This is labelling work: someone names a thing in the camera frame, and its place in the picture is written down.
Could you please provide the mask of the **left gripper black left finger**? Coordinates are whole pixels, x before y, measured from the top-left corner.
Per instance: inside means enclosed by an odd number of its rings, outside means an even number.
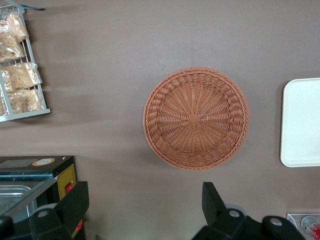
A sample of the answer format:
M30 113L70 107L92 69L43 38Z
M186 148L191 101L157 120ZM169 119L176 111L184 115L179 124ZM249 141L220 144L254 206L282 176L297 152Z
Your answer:
M71 240L89 208L86 181L79 181L54 207L40 207L29 218L13 223L10 216L0 218L2 240Z

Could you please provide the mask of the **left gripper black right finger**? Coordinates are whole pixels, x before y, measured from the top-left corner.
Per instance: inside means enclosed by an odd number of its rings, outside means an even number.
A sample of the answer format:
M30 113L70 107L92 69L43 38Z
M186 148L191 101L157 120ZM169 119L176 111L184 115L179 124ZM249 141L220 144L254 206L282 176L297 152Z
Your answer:
M205 225L194 240L303 240L287 219L268 215L258 222L241 210L227 208L212 182L202 184Z

